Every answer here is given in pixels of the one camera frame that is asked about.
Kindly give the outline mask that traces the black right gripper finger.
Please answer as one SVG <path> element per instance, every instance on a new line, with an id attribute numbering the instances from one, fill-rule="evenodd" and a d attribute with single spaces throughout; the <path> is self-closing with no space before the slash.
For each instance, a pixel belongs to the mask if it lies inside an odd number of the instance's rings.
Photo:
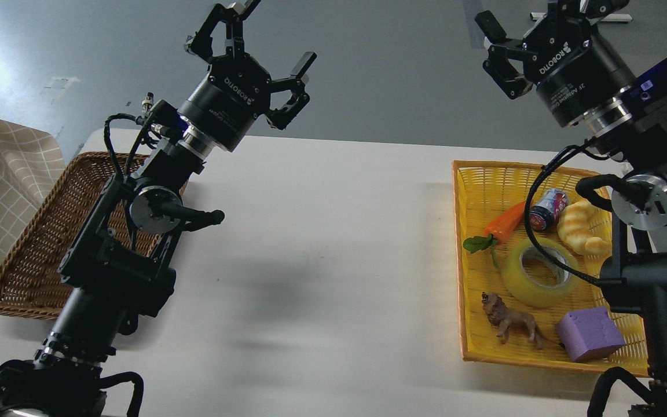
<path id="1" fill-rule="evenodd" d="M 530 50 L 520 39 L 507 37 L 492 11 L 477 13 L 475 23 L 489 42 L 489 55 L 482 64 L 484 71 L 511 100 L 525 95 L 534 83 L 519 73 L 511 61 L 534 63 L 538 59 L 537 51 Z"/>
<path id="2" fill-rule="evenodd" d="M 599 34 L 598 22 L 627 7 L 628 1 L 548 1 L 546 35 Z"/>

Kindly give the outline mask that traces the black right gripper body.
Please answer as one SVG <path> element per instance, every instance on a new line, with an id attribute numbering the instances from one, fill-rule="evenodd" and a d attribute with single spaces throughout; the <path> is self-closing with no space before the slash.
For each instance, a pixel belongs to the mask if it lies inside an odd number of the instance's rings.
<path id="1" fill-rule="evenodd" d="M 562 127 L 616 97 L 636 79 L 598 28 L 587 22 L 555 27 L 538 22 L 522 42 L 537 53 L 524 64 L 523 74 Z"/>

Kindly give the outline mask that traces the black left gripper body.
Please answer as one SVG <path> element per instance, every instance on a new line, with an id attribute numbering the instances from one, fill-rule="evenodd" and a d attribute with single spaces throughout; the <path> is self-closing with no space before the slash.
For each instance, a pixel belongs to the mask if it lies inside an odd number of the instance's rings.
<path id="1" fill-rule="evenodd" d="M 248 53 L 214 60 L 206 77 L 178 108 L 188 124 L 232 152 L 270 106 L 270 74 Z"/>

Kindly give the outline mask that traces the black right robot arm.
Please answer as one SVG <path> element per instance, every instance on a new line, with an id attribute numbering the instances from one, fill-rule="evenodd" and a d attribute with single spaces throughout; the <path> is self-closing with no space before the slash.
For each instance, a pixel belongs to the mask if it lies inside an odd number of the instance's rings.
<path id="1" fill-rule="evenodd" d="M 508 37 L 492 12 L 475 16 L 489 52 L 482 66 L 509 98 L 536 88 L 561 127 L 583 123 L 592 137 L 558 153 L 530 187 L 572 156 L 594 147 L 632 166 L 622 177 L 580 180 L 576 191 L 612 215 L 611 256 L 598 278 L 563 265 L 599 288 L 614 313 L 638 315 L 645 330 L 648 374 L 643 385 L 621 367 L 596 382 L 587 414 L 601 416 L 615 382 L 642 403 L 630 416 L 667 416 L 667 58 L 635 75 L 600 33 L 598 24 L 625 1 L 550 1 L 519 39 Z"/>

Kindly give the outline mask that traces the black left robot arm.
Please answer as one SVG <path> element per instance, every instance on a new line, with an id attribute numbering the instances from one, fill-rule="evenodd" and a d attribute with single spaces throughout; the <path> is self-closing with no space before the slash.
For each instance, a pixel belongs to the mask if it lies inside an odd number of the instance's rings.
<path id="1" fill-rule="evenodd" d="M 101 416 L 108 389 L 132 383 L 126 414 L 138 416 L 145 382 L 133 371 L 103 376 L 114 338 L 155 317 L 174 293 L 170 261 L 184 232 L 220 224 L 225 215 L 188 208 L 180 190 L 215 148 L 233 151 L 265 116 L 285 129 L 309 103 L 306 52 L 283 79 L 244 49 L 243 24 L 257 1 L 217 3 L 185 43 L 207 74 L 179 107 L 146 95 L 140 116 L 104 122 L 114 172 L 59 264 L 72 287 L 42 347 L 28 361 L 0 365 L 0 416 Z"/>

